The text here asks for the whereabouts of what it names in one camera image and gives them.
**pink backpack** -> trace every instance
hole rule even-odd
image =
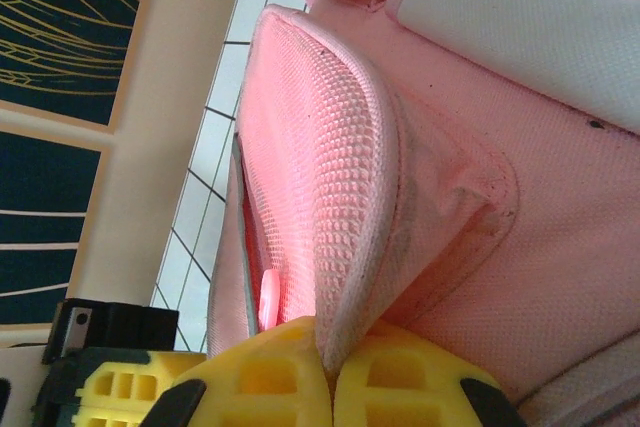
[[[453,17],[417,35],[404,0],[308,1],[256,27],[210,355],[258,331],[277,269],[278,320],[316,315],[329,373],[382,317],[486,369],[530,425],[640,425],[640,142],[601,120],[619,106],[596,118],[579,83],[541,88],[472,33],[457,48]],[[640,110],[633,92],[612,98]]]

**pink mesh pocket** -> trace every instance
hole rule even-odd
[[[262,14],[238,129],[254,294],[277,269],[279,320],[316,315],[329,372],[391,306],[411,317],[455,289],[515,216],[499,151],[300,12]],[[414,281],[420,304],[394,304]]]

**black plastic object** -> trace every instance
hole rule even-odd
[[[144,350],[91,347],[72,352],[57,360],[49,369],[36,405],[33,407],[33,427],[68,427],[77,413],[80,398],[76,390],[105,362],[144,364],[151,356]]]
[[[9,403],[9,395],[11,394],[11,383],[7,379],[0,379],[0,424],[4,411]]]
[[[165,391],[140,427],[187,427],[207,390],[202,380],[191,379]]]
[[[462,379],[460,386],[482,427],[527,427],[502,391],[470,378]]]
[[[58,304],[42,363],[86,347],[173,350],[178,315],[174,310],[67,299]]]

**tiled wall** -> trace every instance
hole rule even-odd
[[[222,228],[231,136],[253,29],[267,4],[305,9],[304,0],[237,0],[151,304],[180,311],[176,350],[206,350],[211,272]]]

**white wall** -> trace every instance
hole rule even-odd
[[[233,3],[142,0],[113,135],[7,111],[0,102],[2,122],[112,146],[86,259],[72,279],[76,296],[149,302]],[[0,344],[23,338],[0,332]]]

